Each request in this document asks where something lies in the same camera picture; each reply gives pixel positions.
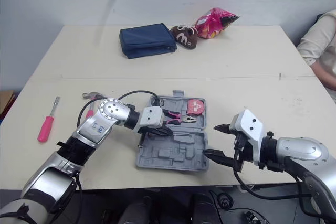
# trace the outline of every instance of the table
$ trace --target table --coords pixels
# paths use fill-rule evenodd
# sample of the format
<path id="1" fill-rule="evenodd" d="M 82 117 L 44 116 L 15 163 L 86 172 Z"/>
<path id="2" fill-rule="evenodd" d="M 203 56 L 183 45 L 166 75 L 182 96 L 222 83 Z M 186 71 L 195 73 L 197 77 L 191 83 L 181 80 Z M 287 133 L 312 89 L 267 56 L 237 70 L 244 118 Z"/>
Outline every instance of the table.
<path id="1" fill-rule="evenodd" d="M 86 102 L 81 94 L 90 91 L 118 97 L 136 89 L 159 95 L 184 90 L 187 97 L 204 98 L 209 147 L 228 156 L 233 155 L 233 136 L 212 128 L 230 123 L 244 108 L 251 109 L 275 138 L 313 137 L 336 156 L 336 106 L 281 27 L 230 26 L 215 39 L 200 40 L 195 50 L 179 47 L 173 54 L 134 60 L 127 60 L 121 52 L 121 28 L 65 26 L 60 32 L 0 126 L 1 189 L 21 189 L 58 149 L 56 143 L 68 139 Z M 102 31 L 95 44 L 98 30 Z M 190 61 L 201 64 L 191 71 Z M 52 132 L 47 143 L 39 144 L 40 126 L 57 95 L 61 100 Z M 124 101 L 141 109 L 148 98 L 135 94 Z M 137 168 L 139 138 L 126 128 L 114 127 L 86 163 L 81 173 L 83 188 L 238 184 L 232 169 L 214 162 L 208 171 L 199 173 Z M 293 181 L 286 174 L 261 171 L 251 163 L 245 163 L 241 177 L 248 184 Z"/>

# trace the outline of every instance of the gray plastic case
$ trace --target gray plastic case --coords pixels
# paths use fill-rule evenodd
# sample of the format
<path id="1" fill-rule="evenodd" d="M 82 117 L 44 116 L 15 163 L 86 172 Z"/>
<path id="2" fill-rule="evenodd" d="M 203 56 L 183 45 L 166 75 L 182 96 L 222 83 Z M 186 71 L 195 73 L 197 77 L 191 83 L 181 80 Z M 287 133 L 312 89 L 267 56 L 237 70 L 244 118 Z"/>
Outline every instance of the gray plastic case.
<path id="1" fill-rule="evenodd" d="M 202 153 L 207 149 L 207 136 L 202 130 L 206 126 L 206 103 L 202 98 L 183 97 L 183 91 L 173 91 L 172 97 L 159 96 L 164 100 L 163 109 L 186 114 L 189 99 L 201 100 L 204 111 L 195 123 L 181 123 L 181 125 L 167 125 L 173 136 L 146 136 L 143 147 L 139 148 L 136 165 L 143 168 L 186 170 L 197 172 L 207 170 L 208 158 Z"/>

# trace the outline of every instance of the person's arm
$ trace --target person's arm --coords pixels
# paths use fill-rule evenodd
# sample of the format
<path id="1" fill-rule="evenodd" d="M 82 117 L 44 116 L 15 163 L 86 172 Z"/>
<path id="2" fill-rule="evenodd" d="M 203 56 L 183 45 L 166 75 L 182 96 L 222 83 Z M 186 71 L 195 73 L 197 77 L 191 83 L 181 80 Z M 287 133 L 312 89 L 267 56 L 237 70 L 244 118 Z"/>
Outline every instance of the person's arm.
<path id="1" fill-rule="evenodd" d="M 303 36 L 298 51 L 308 65 L 312 65 L 324 53 L 336 34 L 336 18 L 323 16 Z"/>
<path id="2" fill-rule="evenodd" d="M 319 61 L 315 61 L 310 67 L 325 87 L 336 90 L 336 77 L 325 71 Z"/>

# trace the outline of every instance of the blue wallet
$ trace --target blue wallet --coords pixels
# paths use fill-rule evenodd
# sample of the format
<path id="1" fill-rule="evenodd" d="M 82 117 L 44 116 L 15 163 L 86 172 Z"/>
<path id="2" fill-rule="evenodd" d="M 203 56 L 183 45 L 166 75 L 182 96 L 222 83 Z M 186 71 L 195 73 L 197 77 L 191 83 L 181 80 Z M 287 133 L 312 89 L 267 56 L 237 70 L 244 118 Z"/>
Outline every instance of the blue wallet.
<path id="1" fill-rule="evenodd" d="M 119 39 L 122 52 L 129 59 L 160 55 L 177 49 L 173 35 L 163 23 L 121 29 Z"/>

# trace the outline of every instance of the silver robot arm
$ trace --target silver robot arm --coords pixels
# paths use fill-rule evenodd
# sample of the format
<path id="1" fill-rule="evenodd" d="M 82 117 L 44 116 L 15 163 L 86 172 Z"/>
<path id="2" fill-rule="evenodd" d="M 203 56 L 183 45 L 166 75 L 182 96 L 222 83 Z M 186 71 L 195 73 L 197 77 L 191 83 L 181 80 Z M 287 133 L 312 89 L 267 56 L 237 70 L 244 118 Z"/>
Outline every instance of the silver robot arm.
<path id="1" fill-rule="evenodd" d="M 205 150 L 211 160 L 242 171 L 244 161 L 260 169 L 288 172 L 300 178 L 309 189 L 322 215 L 336 220 L 336 159 L 319 141 L 307 137 L 281 137 L 264 131 L 264 125 L 249 110 L 235 115 L 231 124 L 214 129 L 236 135 L 235 150 L 239 159 L 226 157 L 222 151 Z"/>
<path id="2" fill-rule="evenodd" d="M 95 115 L 84 121 L 66 143 L 58 143 L 61 148 L 28 180 L 21 198 L 0 210 L 0 222 L 46 223 L 48 214 L 55 214 L 67 205 L 77 187 L 75 177 L 114 125 L 143 133 L 146 129 L 161 128 L 163 118 L 158 106 L 147 107 L 140 114 L 119 100 L 103 100 Z"/>

